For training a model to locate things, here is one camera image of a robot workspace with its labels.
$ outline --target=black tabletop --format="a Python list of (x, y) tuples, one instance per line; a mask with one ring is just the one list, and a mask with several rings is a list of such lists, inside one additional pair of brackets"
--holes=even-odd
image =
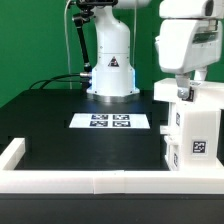
[[(27, 151), (18, 170), (167, 170), (159, 126), (167, 124), (168, 105), (152, 96), (145, 91), (139, 100), (108, 104), (89, 100), (78, 90), (24, 91), (0, 109), (0, 149), (15, 137), (25, 137)], [(146, 114), (151, 128), (70, 129), (74, 113)], [(223, 195), (0, 194), (0, 208), (1, 224), (219, 224), (224, 220)]]
[[(0, 144), (26, 138), (27, 152), (16, 169), (161, 170), (166, 166), (159, 127), (167, 111), (152, 92), (111, 104), (89, 100), (79, 90), (25, 91), (0, 110)], [(75, 113), (146, 114), (150, 129), (69, 128)]]

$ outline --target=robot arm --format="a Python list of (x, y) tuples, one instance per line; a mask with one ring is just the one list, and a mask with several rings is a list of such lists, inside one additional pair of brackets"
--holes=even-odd
[[(81, 12), (73, 17), (78, 29), (85, 71), (92, 70), (89, 98), (106, 102), (126, 102), (136, 97), (135, 71), (130, 65), (129, 28), (113, 16), (113, 8), (135, 9), (146, 6), (150, 0), (77, 0)], [(98, 57), (91, 69), (88, 61), (82, 25), (94, 18), (97, 31)]]
[(178, 97), (187, 99), (191, 72), (206, 76), (206, 67), (219, 61), (222, 48), (223, 0), (164, 0), (165, 18), (156, 45), (163, 72), (173, 73)]

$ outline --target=green backdrop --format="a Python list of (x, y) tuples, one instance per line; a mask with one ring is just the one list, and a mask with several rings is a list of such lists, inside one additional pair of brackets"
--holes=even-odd
[[(136, 84), (140, 89), (152, 89), (153, 83), (165, 78), (158, 66), (154, 39), (159, 34), (161, 19), (159, 4), (152, 0), (138, 10), (136, 42)], [(0, 1), (0, 106), (41, 79), (68, 73), (64, 37), (64, 7), (66, 0)], [(70, 21), (77, 9), (68, 12), (72, 72), (83, 69), (81, 51), (75, 27)], [(125, 22), (132, 33), (133, 10), (115, 10), (115, 16)], [(85, 25), (85, 35), (92, 65), (96, 63), (96, 33), (93, 22)], [(223, 81), (223, 58), (209, 68), (209, 80)], [(49, 88), (69, 88), (56, 83)]]

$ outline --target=white border frame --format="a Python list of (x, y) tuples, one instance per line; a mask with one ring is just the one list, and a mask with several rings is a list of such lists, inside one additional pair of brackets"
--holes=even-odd
[(0, 193), (10, 194), (224, 194), (224, 170), (14, 171), (25, 153), (15, 138), (0, 156)]

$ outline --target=wire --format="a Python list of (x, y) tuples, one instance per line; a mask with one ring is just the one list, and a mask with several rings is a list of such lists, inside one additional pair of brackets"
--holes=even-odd
[(136, 31), (137, 31), (137, 0), (135, 0), (135, 12), (134, 12), (134, 40), (133, 40), (133, 55), (132, 65), (135, 68), (135, 50), (136, 50)]
[(72, 77), (80, 77), (80, 75), (78, 73), (76, 74), (68, 74), (68, 75), (60, 75), (60, 76), (55, 76), (51, 79), (49, 79), (48, 81), (46, 81), (41, 87), (40, 89), (43, 89), (46, 85), (48, 85), (50, 82), (54, 81), (54, 80), (58, 80), (58, 79), (64, 79), (64, 78), (72, 78)]
[(32, 89), (35, 85), (37, 85), (39, 83), (42, 83), (42, 82), (44, 82), (44, 84), (42, 84), (39, 89), (43, 89), (46, 85), (48, 85), (51, 82), (80, 82), (80, 81), (72, 81), (72, 80), (70, 80), (70, 81), (67, 81), (67, 80), (59, 80), (59, 79), (63, 79), (63, 78), (71, 78), (71, 77), (78, 77), (78, 76), (79, 76), (78, 74), (73, 74), (73, 75), (60, 75), (60, 76), (53, 77), (51, 79), (40, 80), (40, 81), (37, 81), (37, 82), (33, 83), (29, 87), (29, 89)]
[(64, 11), (64, 28), (65, 28), (65, 42), (66, 42), (66, 51), (67, 51), (67, 60), (68, 60), (68, 73), (71, 74), (71, 53), (68, 39), (68, 24), (67, 24), (67, 10), (72, 0), (68, 0), (65, 6)]
[(37, 81), (35, 83), (33, 83), (30, 87), (29, 87), (29, 90), (32, 89), (35, 85), (39, 84), (39, 83), (42, 83), (42, 82), (78, 82), (80, 83), (80, 81), (74, 81), (74, 80), (50, 80), (50, 79), (46, 79), (46, 80), (40, 80), (40, 81)]

